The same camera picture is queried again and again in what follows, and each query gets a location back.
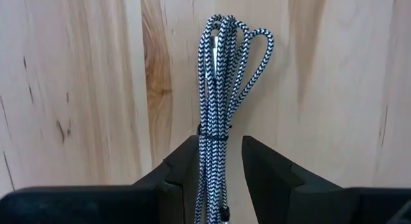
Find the black and white braided cable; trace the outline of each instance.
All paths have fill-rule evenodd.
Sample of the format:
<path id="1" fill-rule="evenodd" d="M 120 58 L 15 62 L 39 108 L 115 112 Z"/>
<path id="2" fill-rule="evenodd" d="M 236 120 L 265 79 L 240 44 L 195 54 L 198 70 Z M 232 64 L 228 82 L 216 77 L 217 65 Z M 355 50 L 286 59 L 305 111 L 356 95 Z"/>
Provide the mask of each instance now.
<path id="1" fill-rule="evenodd" d="M 237 48 L 237 29 L 244 39 Z M 218 30 L 216 63 L 213 63 L 213 30 Z M 267 50 L 244 89 L 244 77 L 251 40 L 264 35 Z M 198 86 L 200 93 L 200 126 L 198 127 L 200 171 L 195 207 L 195 223 L 201 223 L 202 206 L 206 199 L 207 223 L 228 221 L 227 184 L 225 181 L 225 156 L 231 118 L 252 86 L 264 71 L 274 50 L 274 36 L 267 29 L 249 31 L 246 24 L 232 15 L 210 17 L 198 47 Z"/>

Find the plywood background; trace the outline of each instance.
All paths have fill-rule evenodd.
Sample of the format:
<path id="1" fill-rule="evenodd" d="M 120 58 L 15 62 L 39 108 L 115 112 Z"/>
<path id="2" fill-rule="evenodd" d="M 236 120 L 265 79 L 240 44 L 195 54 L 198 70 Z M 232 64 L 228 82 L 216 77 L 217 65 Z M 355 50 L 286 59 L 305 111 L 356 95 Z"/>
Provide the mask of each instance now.
<path id="1" fill-rule="evenodd" d="M 275 35 L 230 134 L 234 223 L 256 223 L 242 135 L 341 186 L 410 187 L 410 12 L 411 0 L 0 0 L 0 193 L 131 183 L 158 165 L 197 127 L 214 13 Z"/>

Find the braided cable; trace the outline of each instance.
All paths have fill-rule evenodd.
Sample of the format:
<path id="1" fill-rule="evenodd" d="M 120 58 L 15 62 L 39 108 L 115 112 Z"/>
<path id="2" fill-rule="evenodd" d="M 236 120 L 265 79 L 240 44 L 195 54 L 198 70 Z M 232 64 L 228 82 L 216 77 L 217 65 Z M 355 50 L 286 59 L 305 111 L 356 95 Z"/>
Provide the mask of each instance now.
<path id="1" fill-rule="evenodd" d="M 244 39 L 237 48 L 238 28 L 243 32 Z M 212 52 L 213 30 L 218 30 L 216 64 L 213 62 Z M 267 38 L 267 50 L 255 73 L 239 93 L 249 57 L 250 42 L 258 35 Z M 273 50 L 274 36 L 270 31 L 264 28 L 249 31 L 246 24 L 237 21 L 232 15 L 214 15 L 205 25 L 198 47 L 200 169 L 195 206 L 196 224 L 201 223 L 204 199 L 208 224 L 229 219 L 225 161 L 231 119 L 264 71 Z"/>

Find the wooden wall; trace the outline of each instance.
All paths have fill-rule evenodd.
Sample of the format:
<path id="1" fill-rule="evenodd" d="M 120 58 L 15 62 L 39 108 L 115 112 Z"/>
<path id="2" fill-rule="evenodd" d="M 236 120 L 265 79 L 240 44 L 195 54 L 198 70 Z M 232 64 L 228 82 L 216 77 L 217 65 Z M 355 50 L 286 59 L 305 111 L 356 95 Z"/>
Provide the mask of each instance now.
<path id="1" fill-rule="evenodd" d="M 242 135 L 341 186 L 410 187 L 410 12 L 411 0 L 0 0 L 0 193 L 131 183 L 158 165 L 197 127 L 214 13 L 275 35 L 234 116 L 234 223 L 256 223 Z"/>

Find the light wood surface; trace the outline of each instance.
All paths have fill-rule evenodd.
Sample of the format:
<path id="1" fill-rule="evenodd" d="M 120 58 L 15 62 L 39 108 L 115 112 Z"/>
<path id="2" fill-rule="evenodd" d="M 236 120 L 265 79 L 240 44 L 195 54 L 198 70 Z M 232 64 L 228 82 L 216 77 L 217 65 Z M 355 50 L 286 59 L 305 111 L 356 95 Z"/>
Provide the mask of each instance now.
<path id="1" fill-rule="evenodd" d="M 158 165 L 195 133 L 215 13 L 275 35 L 230 133 L 233 223 L 256 223 L 242 135 L 341 186 L 411 187 L 411 0 L 0 0 L 0 193 L 131 183 Z"/>

